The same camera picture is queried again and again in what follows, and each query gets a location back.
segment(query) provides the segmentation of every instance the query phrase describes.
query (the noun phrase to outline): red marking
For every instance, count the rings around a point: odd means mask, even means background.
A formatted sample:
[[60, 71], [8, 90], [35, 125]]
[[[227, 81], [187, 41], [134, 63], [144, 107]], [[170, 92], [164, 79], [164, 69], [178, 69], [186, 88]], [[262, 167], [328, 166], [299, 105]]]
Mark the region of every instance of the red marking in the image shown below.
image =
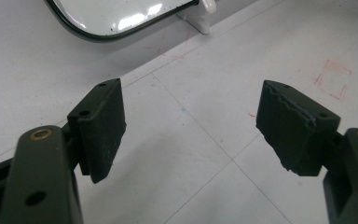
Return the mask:
[[316, 77], [313, 84], [316, 85], [320, 91], [329, 94], [337, 100], [342, 100], [348, 90], [345, 77], [349, 78], [351, 74], [352, 71], [343, 64], [327, 60], [324, 64], [324, 69], [321, 74]]
[[190, 27], [187, 28], [187, 37], [186, 40], [188, 40], [190, 38]]
[[316, 80], [313, 82], [313, 84], [317, 85], [318, 87], [321, 86], [323, 78], [323, 73], [319, 74], [319, 76], [316, 78]]

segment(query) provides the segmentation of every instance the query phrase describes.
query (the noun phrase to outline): white floor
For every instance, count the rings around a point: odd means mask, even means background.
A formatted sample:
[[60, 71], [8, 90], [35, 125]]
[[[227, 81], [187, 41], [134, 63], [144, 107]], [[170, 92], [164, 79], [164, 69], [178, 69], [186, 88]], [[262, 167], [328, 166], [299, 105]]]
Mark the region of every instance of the white floor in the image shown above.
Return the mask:
[[[340, 115], [341, 133], [358, 127], [358, 1], [259, 0], [209, 35], [167, 20], [124, 47], [124, 40], [85, 42], [45, 58], [31, 42], [1, 47], [21, 57], [0, 55], [0, 161], [22, 133], [63, 125], [94, 85], [123, 76], [128, 128], [112, 171], [92, 185], [76, 170], [85, 223], [328, 223], [325, 170], [319, 177], [286, 172], [255, 115], [263, 80], [271, 79]], [[60, 32], [55, 41], [83, 41]], [[101, 71], [91, 69], [97, 65]]]

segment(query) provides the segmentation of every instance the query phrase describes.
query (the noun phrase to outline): screw hole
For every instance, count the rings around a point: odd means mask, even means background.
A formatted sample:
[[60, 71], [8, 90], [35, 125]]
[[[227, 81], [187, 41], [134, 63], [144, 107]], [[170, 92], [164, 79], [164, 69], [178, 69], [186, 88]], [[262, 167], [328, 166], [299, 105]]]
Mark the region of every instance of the screw hole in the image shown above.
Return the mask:
[[31, 139], [34, 141], [49, 137], [52, 134], [51, 129], [40, 129], [31, 133]]
[[90, 114], [90, 112], [87, 111], [87, 110], [82, 111], [82, 112], [79, 113], [80, 116], [87, 116], [87, 115], [89, 115], [89, 114]]
[[25, 200], [25, 204], [28, 206], [34, 206], [43, 202], [45, 198], [46, 198], [46, 193], [44, 191], [38, 191], [28, 196], [27, 199]]
[[325, 113], [320, 113], [319, 114], [319, 118], [322, 118], [322, 119], [325, 119], [327, 118], [328, 116], [325, 114]]

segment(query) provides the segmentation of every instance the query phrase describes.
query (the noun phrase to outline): white object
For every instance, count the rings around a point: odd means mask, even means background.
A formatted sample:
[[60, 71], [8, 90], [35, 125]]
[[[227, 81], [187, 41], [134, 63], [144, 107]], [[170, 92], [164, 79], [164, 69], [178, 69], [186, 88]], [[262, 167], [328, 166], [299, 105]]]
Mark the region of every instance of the white object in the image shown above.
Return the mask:
[[177, 13], [177, 15], [184, 21], [190, 23], [194, 28], [199, 30], [202, 34], [209, 34], [209, 22], [202, 16], [215, 13], [216, 3], [214, 0], [200, 0], [200, 3], [195, 7], [190, 7], [184, 11]]

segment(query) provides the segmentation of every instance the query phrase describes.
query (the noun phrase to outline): mirror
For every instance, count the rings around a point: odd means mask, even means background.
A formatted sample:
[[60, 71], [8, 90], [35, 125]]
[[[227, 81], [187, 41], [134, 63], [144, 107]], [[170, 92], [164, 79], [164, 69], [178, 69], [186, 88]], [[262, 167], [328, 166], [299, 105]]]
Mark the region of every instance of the mirror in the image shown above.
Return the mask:
[[47, 0], [57, 16], [78, 35], [114, 40], [194, 6], [198, 0]]

